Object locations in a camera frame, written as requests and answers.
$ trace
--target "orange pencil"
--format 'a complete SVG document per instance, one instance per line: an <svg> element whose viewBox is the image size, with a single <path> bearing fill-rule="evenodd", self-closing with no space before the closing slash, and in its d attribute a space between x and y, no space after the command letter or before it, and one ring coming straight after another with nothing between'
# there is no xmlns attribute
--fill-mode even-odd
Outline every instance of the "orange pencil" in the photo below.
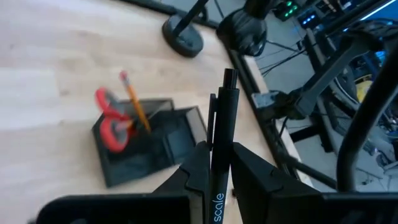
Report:
<svg viewBox="0 0 398 224"><path fill-rule="evenodd" d="M145 112L142 109L142 107L138 101L136 92L134 91L132 85L130 84L129 78L127 77L127 72L121 71L120 78L123 81L124 87L126 88L127 92L129 93L130 100L132 102L134 109L137 111L137 115L138 115L139 119L144 124L144 127L146 128L146 130L148 132L150 132L150 126L149 126L148 119L146 118Z"/></svg>

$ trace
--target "red scissors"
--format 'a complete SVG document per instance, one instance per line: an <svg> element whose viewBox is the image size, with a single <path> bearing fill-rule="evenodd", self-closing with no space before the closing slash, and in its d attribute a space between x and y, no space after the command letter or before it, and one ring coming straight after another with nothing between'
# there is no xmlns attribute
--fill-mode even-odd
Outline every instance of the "red scissors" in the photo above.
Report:
<svg viewBox="0 0 398 224"><path fill-rule="evenodd" d="M104 120L99 126L99 133L104 145L115 153L122 152L129 138L136 134L133 122L126 113L126 108L106 88L95 91L95 99L104 113Z"/></svg>

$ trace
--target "round base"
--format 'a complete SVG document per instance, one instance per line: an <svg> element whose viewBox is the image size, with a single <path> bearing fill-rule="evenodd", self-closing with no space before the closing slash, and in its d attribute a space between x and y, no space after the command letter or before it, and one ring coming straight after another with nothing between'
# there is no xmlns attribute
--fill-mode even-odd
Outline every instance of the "round base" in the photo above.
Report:
<svg viewBox="0 0 398 224"><path fill-rule="evenodd" d="M203 39L191 24L189 24L179 36L173 35L173 30L180 22L178 15L171 16L162 26L162 33L166 42L177 53L184 57L193 58L203 49Z"/></svg>

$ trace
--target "wooden desk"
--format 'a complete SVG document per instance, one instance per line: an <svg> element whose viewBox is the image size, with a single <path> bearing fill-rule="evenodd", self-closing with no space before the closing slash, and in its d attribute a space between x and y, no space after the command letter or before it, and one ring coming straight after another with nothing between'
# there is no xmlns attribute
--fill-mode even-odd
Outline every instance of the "wooden desk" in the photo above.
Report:
<svg viewBox="0 0 398 224"><path fill-rule="evenodd" d="M0 2L1 223L24 223L62 195L151 192L174 172L108 190L90 131L100 115L98 87L127 98L122 69L140 98L198 105L207 120L209 95L232 65L214 30L202 27L200 55L177 55L160 32L166 18L109 0ZM266 91L254 60L248 62ZM283 138L294 148L289 135ZM243 91L234 140L274 163ZM236 211L227 208L226 216L240 222Z"/></svg>

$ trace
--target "black desk organizer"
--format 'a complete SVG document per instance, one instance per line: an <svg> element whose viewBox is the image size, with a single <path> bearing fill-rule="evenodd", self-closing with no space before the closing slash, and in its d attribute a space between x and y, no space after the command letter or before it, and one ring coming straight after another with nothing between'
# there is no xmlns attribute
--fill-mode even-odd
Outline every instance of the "black desk organizer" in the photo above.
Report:
<svg viewBox="0 0 398 224"><path fill-rule="evenodd" d="M176 110L171 99L140 102L147 116L157 111L149 120L152 132L138 128L138 135L130 138L123 152L115 154L104 146L99 131L103 114L92 128L107 187L179 164L206 139L205 124L197 106ZM136 120L131 103L122 103Z"/></svg>

